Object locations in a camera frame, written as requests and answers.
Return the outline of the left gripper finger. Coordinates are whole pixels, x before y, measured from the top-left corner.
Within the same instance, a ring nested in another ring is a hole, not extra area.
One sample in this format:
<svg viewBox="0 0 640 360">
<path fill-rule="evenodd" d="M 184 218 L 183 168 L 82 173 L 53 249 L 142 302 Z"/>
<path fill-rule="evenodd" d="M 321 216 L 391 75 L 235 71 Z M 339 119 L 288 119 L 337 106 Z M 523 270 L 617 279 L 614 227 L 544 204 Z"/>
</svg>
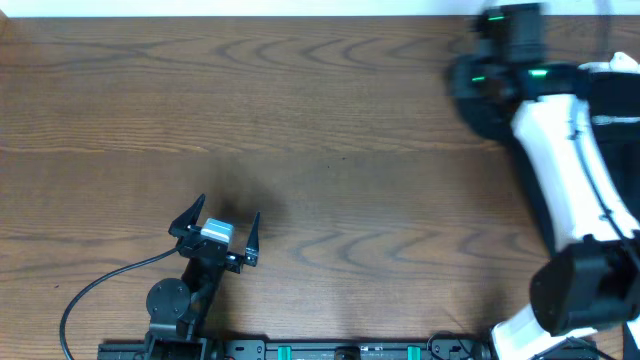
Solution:
<svg viewBox="0 0 640 360">
<path fill-rule="evenodd" d="M 256 267 L 259 259 L 259 223 L 260 213 L 257 212 L 247 239 L 244 256 L 244 264 L 251 267 Z"/>
<path fill-rule="evenodd" d="M 168 233 L 173 237 L 188 236 L 199 219 L 205 200 L 206 195 L 201 194 L 187 210 L 171 222 Z"/>
</svg>

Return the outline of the black polo shirt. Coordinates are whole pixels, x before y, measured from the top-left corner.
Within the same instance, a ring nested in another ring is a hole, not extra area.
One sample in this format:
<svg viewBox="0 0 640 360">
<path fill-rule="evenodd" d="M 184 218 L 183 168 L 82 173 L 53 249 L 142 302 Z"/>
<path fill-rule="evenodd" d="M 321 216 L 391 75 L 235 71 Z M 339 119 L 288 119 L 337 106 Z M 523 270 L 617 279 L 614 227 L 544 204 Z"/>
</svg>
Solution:
<svg viewBox="0 0 640 360">
<path fill-rule="evenodd" d="M 616 277 L 631 299 L 624 357 L 639 357 L 639 75 L 587 72 L 584 95 L 598 159 L 592 167 L 594 194 L 626 266 Z"/>
</svg>

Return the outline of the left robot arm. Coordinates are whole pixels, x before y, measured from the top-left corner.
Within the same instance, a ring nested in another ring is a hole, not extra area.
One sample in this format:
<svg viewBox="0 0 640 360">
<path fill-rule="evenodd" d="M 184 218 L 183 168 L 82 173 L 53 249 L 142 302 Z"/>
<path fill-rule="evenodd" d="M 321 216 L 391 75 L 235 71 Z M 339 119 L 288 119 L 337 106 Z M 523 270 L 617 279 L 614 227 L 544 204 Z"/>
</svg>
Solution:
<svg viewBox="0 0 640 360">
<path fill-rule="evenodd" d="M 176 252 L 188 260 L 179 278 L 166 278 L 149 291 L 146 308 L 150 315 L 145 336 L 144 360 L 223 359 L 220 340 L 203 334 L 203 326 L 222 276 L 256 266 L 259 259 L 259 222 L 256 215 L 245 252 L 230 250 L 234 227 L 210 218 L 199 226 L 205 196 L 174 219 L 168 233 L 177 239 Z"/>
</svg>

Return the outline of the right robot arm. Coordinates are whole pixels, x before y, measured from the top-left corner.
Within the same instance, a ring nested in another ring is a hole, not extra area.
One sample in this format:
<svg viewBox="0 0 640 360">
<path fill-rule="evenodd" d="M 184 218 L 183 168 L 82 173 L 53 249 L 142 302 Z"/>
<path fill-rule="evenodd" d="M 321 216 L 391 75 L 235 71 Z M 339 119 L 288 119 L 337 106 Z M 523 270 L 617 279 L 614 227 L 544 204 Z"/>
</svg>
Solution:
<svg viewBox="0 0 640 360">
<path fill-rule="evenodd" d="M 623 330 L 639 355 L 639 64 L 616 52 L 546 58 L 538 3 L 478 14 L 473 52 L 449 70 L 463 120 L 513 154 L 550 260 L 528 304 L 496 324 L 480 359 L 598 359 L 590 337 Z"/>
</svg>

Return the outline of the white shirt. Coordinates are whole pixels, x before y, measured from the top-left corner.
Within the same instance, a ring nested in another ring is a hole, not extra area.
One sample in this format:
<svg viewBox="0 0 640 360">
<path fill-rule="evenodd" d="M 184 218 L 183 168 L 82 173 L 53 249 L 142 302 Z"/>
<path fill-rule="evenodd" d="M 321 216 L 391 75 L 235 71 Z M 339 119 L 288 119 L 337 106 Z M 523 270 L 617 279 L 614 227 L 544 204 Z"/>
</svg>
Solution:
<svg viewBox="0 0 640 360">
<path fill-rule="evenodd" d="M 613 71 L 639 75 L 639 63 L 622 52 L 615 53 L 608 62 L 587 63 L 581 65 L 580 69 L 586 73 Z M 580 100 L 576 109 L 575 130 L 576 153 L 587 182 L 584 197 L 592 201 L 592 218 L 587 223 L 599 226 L 597 230 L 587 232 L 586 242 L 592 253 L 580 266 L 580 269 L 585 272 L 580 285 L 587 301 L 589 325 L 594 328 L 616 323 L 626 325 L 632 317 L 633 305 L 631 299 L 624 295 L 625 286 L 620 285 L 616 280 L 626 266 L 622 264 L 621 250 L 613 240 L 614 231 L 605 221 L 602 208 L 594 194 L 591 173 L 598 155 L 585 97 Z"/>
</svg>

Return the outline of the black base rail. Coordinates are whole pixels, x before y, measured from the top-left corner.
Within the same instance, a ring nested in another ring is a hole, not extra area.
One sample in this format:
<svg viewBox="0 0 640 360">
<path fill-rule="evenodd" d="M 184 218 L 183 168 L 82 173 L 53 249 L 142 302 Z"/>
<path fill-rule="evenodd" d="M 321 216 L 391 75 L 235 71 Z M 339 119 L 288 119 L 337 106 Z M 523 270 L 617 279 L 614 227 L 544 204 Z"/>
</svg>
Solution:
<svg viewBox="0 0 640 360">
<path fill-rule="evenodd" d="M 470 339 L 436 337 L 425 342 L 269 342 L 106 343 L 98 360 L 491 360 L 489 346 Z"/>
</svg>

